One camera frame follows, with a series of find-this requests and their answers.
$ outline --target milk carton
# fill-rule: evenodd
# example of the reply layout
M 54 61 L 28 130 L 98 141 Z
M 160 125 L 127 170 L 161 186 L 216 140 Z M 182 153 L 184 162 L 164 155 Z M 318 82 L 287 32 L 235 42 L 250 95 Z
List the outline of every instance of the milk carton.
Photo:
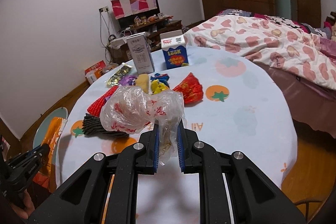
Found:
M 129 47 L 134 65 L 138 74 L 154 72 L 154 63 L 151 55 L 151 48 L 147 43 L 145 33 L 137 33 L 127 37 L 127 45 Z
M 160 39 L 167 69 L 189 65 L 182 30 L 162 33 L 160 34 Z

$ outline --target bed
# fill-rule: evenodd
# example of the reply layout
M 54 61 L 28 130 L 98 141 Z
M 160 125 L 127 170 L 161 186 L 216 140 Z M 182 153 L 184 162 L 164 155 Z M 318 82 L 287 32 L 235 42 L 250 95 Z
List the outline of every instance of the bed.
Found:
M 282 90 L 294 120 L 336 138 L 331 25 L 314 29 L 280 19 L 227 10 L 190 29 L 184 38 L 188 45 L 233 52 L 255 63 Z

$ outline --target round table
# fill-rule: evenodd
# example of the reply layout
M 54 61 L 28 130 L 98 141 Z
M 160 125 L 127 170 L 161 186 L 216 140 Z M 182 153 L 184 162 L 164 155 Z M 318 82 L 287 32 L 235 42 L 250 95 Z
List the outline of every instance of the round table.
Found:
M 264 70 L 233 53 L 201 47 L 187 47 L 187 53 L 189 66 L 171 70 L 166 70 L 162 51 L 152 53 L 155 72 L 166 70 L 171 88 L 190 72 L 203 86 L 203 100 L 185 106 L 184 126 L 219 152 L 242 151 L 280 187 L 297 156 L 297 136 L 281 90 Z M 118 153 L 139 140 L 140 134 L 120 140 L 81 131 L 87 108 L 108 90 L 105 82 L 117 70 L 94 82 L 71 111 L 57 149 L 58 186 L 93 154 Z M 199 223 L 198 175 L 182 174 L 177 157 L 153 176 L 140 175 L 137 214 L 137 223 Z

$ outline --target cardboard box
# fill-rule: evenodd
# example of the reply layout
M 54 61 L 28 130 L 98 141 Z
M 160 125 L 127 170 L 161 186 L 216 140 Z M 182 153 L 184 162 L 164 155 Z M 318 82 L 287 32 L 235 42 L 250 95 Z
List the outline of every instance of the cardboard box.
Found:
M 84 71 L 85 77 L 87 78 L 90 85 L 93 84 L 98 78 L 102 76 L 103 68 L 106 67 L 106 64 L 103 60 L 94 64 L 92 67 L 89 67 Z
M 127 37 L 127 45 L 138 74 L 154 72 L 155 68 L 151 55 L 151 47 L 147 43 L 145 33 L 130 35 Z
M 182 30 L 162 33 L 160 34 L 160 39 L 167 69 L 174 69 L 189 65 Z

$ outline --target human hand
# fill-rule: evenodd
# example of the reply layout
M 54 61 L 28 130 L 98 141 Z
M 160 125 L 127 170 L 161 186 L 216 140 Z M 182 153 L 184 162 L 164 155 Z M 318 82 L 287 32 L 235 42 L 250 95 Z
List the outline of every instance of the human hand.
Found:
M 35 207 L 34 207 L 32 199 L 31 199 L 30 195 L 28 194 L 27 190 L 25 190 L 23 192 L 23 204 L 26 206 L 24 209 L 19 208 L 18 206 L 14 205 L 13 203 L 10 203 L 10 206 L 12 207 L 13 211 L 20 218 L 28 219 L 28 217 L 35 210 Z

